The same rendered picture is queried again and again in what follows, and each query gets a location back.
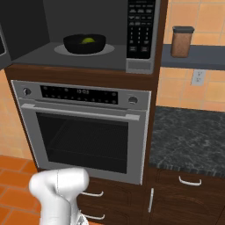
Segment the stainless steel oven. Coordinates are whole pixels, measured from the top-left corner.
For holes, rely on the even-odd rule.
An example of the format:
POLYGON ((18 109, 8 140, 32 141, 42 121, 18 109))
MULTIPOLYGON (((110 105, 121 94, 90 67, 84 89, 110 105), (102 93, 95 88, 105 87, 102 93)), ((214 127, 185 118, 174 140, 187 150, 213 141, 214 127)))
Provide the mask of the stainless steel oven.
POLYGON ((13 80, 40 169, 82 167, 93 178, 142 183, 150 91, 13 80))

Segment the dark wooden cupboard door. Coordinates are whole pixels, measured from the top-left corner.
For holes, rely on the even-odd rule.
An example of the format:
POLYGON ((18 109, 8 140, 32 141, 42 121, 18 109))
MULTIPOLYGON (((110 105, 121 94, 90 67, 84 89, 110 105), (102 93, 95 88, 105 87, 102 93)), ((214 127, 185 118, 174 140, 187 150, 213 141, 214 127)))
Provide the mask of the dark wooden cupboard door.
POLYGON ((169 186, 153 188, 148 225, 225 225, 225 205, 191 197, 169 186))

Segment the dark grey wall shelf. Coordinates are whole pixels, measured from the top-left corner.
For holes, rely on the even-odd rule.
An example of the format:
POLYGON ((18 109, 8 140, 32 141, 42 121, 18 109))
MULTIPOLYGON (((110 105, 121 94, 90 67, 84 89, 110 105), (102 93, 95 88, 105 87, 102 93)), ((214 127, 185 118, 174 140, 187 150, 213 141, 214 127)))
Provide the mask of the dark grey wall shelf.
POLYGON ((187 58, 171 56, 171 45, 163 45, 161 66, 181 69, 225 70, 224 46, 191 45, 187 58))

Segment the grey microwave turntable plate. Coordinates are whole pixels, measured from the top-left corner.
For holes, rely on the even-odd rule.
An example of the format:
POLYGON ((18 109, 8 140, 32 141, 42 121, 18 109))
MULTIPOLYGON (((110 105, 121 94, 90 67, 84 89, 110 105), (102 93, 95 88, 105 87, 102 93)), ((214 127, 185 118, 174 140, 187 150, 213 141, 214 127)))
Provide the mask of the grey microwave turntable plate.
POLYGON ((93 54, 72 54, 66 49, 66 47, 64 45, 55 47, 54 50, 58 54, 70 55, 70 56, 75 56, 75 57, 89 57, 89 56, 97 56, 97 55, 102 55, 102 54, 109 54, 115 50, 115 47, 112 45, 106 44, 102 51, 93 53, 93 54))

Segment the white wall outlet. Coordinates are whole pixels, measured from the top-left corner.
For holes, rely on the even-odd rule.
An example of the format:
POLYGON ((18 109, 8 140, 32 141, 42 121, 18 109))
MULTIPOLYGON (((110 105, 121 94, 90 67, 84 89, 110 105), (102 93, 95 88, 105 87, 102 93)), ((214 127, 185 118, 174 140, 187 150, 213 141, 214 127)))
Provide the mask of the white wall outlet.
POLYGON ((195 69, 192 74, 191 85, 202 86, 204 83, 206 71, 204 69, 195 69))

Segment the oven door with dark window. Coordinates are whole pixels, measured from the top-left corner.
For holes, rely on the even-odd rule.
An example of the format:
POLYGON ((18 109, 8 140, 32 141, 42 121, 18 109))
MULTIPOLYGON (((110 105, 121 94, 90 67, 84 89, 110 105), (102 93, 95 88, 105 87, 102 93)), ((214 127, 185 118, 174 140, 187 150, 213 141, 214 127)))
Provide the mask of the oven door with dark window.
POLYGON ((142 183, 148 110, 33 101, 20 111, 38 168, 142 183))

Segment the grey microwave door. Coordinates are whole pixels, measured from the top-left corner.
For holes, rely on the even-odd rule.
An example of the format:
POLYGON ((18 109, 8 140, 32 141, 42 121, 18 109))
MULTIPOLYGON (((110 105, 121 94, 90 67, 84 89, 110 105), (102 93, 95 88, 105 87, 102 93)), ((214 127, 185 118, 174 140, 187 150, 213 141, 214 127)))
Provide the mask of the grey microwave door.
POLYGON ((5 69, 12 64, 10 51, 5 36, 5 31, 0 22, 0 70, 5 69))

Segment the brown jar with dark lid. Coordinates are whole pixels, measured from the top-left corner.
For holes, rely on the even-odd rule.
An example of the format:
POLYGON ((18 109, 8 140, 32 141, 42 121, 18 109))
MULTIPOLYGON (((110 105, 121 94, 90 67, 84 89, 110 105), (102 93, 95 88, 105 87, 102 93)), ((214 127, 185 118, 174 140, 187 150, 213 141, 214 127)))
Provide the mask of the brown jar with dark lid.
POLYGON ((172 29, 171 56, 186 58, 189 55, 194 28, 192 26, 173 26, 172 29))

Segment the grey microwave oven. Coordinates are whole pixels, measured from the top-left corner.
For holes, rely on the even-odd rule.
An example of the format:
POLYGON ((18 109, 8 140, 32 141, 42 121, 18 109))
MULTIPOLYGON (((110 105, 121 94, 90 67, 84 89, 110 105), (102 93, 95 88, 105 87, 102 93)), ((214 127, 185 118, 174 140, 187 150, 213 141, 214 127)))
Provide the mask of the grey microwave oven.
POLYGON ((155 70, 161 0, 0 0, 12 64, 155 70), (115 47, 109 54, 75 57, 54 48, 73 34, 102 34, 115 47), (129 52, 131 46, 137 52, 129 52))

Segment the dark wooden tall cabinet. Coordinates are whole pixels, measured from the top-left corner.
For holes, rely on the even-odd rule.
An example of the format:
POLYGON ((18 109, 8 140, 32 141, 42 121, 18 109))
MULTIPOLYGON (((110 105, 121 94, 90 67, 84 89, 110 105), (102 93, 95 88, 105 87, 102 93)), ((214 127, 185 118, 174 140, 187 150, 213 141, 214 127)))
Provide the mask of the dark wooden tall cabinet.
POLYGON ((103 70, 103 69, 75 69, 69 67, 52 67, 52 66, 38 66, 38 65, 24 65, 12 64, 5 70, 7 80, 32 81, 32 82, 55 82, 65 84, 86 84, 88 86, 105 86, 107 88, 129 88, 138 91, 151 91, 151 103, 148 123, 148 135, 146 154, 143 169, 142 186, 144 187, 143 204, 138 207, 122 207, 115 206, 100 206, 98 203, 81 204, 81 206, 94 207, 109 207, 118 210, 130 210, 142 213, 142 225, 148 225, 149 213, 147 209, 147 202, 149 201, 150 189, 148 187, 149 179, 149 155, 151 148, 151 138, 153 131, 153 123, 156 110, 156 94, 158 87, 158 80, 160 74, 160 65, 163 51, 163 36, 165 28, 165 20, 169 0, 161 0, 160 3, 160 18, 158 28, 158 39, 156 42, 156 62, 155 72, 149 76, 128 74, 119 70, 103 70))

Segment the black bowl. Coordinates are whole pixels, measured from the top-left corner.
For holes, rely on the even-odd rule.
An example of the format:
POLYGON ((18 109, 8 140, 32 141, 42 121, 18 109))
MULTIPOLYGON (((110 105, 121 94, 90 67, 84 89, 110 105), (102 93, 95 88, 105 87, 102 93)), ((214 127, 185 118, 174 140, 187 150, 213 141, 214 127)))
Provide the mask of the black bowl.
POLYGON ((63 44, 72 54, 93 54, 104 49, 106 37, 102 34, 73 34, 63 38, 63 44), (81 44, 84 38, 91 37, 94 43, 81 44))

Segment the dark wooden drawer front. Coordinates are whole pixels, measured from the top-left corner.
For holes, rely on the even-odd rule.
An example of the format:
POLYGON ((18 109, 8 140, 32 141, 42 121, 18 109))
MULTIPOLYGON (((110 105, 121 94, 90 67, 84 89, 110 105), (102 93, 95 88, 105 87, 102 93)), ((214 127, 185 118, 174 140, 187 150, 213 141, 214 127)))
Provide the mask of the dark wooden drawer front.
POLYGON ((175 189, 184 190, 191 197, 204 199, 210 202, 218 202, 225 205, 225 179, 209 177, 200 174, 187 173, 182 171, 170 171, 158 169, 156 174, 156 183, 158 185, 171 186, 175 189), (179 182, 178 176, 189 182, 198 182, 202 180, 201 186, 183 185, 179 182))
POLYGON ((105 214, 103 221, 88 219, 102 225, 142 225, 142 213, 130 210, 118 210, 109 207, 80 206, 82 214, 91 216, 102 216, 105 214))
POLYGON ((138 207, 143 204, 144 187, 142 185, 132 185, 107 179, 91 178, 88 188, 90 193, 101 193, 101 197, 91 197, 80 194, 78 202, 80 204, 98 203, 100 206, 138 207))

